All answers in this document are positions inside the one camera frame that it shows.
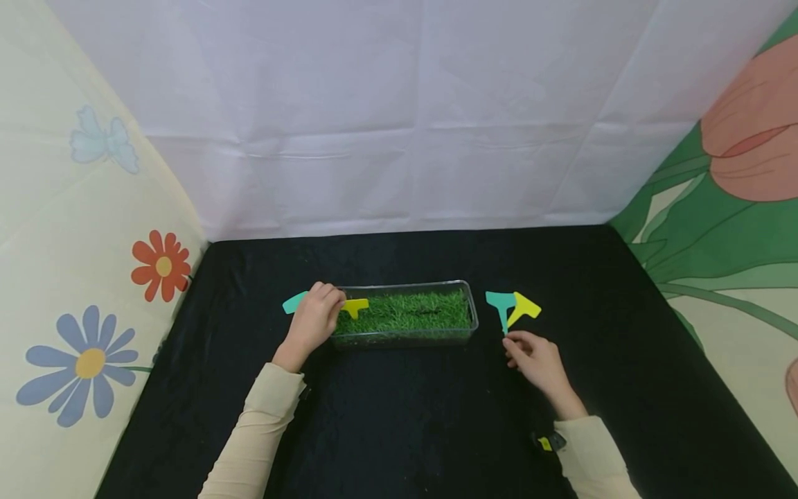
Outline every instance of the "orange flower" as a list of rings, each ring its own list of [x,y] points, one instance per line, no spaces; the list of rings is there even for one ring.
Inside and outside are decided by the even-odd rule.
[[[155,298],[160,286],[160,294],[165,302],[171,302],[175,297],[175,289],[186,291],[188,280],[186,276],[191,273],[192,267],[186,263],[188,248],[180,249],[177,236],[169,232],[161,243],[160,232],[150,232],[150,246],[144,241],[133,244],[133,256],[143,267],[133,270],[130,278],[134,283],[144,285],[149,283],[144,299],[151,302]]]

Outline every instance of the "blue flower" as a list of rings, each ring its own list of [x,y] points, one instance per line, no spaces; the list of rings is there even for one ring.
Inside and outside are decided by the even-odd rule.
[[[57,423],[69,428],[83,417],[89,388],[93,386],[94,412],[99,418],[108,416],[113,406],[113,390],[108,378],[125,386],[136,381],[133,372],[111,364],[133,362],[139,356],[135,350],[121,349],[136,335],[133,329],[126,330],[111,343],[116,327],[115,315],[105,317],[100,327],[100,309],[95,305],[83,312],[83,330],[71,314],[58,318],[58,334],[77,352],[77,356],[44,345],[31,347],[25,355],[28,362],[34,366],[61,369],[28,381],[17,392],[17,402],[33,406],[63,388],[50,403],[48,411],[56,413],[63,408]]]

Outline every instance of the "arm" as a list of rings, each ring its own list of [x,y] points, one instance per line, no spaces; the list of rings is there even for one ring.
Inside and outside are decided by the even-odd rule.
[[[261,499],[277,446],[294,418],[305,388],[302,364],[330,337],[346,296],[332,284],[316,283],[294,313],[286,340],[252,385],[244,409],[199,499]]]
[[[557,452],[563,476],[579,499],[639,499],[615,441],[601,418],[590,416],[571,388],[554,343],[526,331],[502,342],[508,366],[519,370],[554,407],[555,430],[566,445]]]

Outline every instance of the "small yellow object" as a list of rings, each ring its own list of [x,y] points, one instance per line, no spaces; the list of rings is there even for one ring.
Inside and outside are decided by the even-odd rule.
[[[551,443],[549,443],[548,438],[546,438],[546,437],[538,438],[538,442],[540,442],[540,445],[543,446],[543,450],[545,450],[547,452],[551,452],[552,451]]]
[[[510,314],[510,319],[507,319],[507,325],[512,326],[515,321],[521,319],[522,315],[529,315],[533,319],[537,319],[542,308],[518,291],[513,293],[513,295],[516,296],[516,308],[512,311],[512,314]]]
[[[344,306],[341,307],[341,310],[349,312],[350,317],[352,319],[358,320],[358,311],[364,308],[369,308],[368,299],[366,298],[348,299],[344,302]]]

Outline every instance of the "butterfly illustration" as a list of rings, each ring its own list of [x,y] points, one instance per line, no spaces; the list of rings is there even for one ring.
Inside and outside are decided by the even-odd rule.
[[[128,131],[122,120],[114,117],[108,132],[97,123],[97,115],[90,105],[85,105],[77,112],[81,130],[73,130],[69,139],[72,146],[72,160],[77,163],[92,163],[111,158],[127,173],[139,172],[139,158],[136,150],[130,145]]]

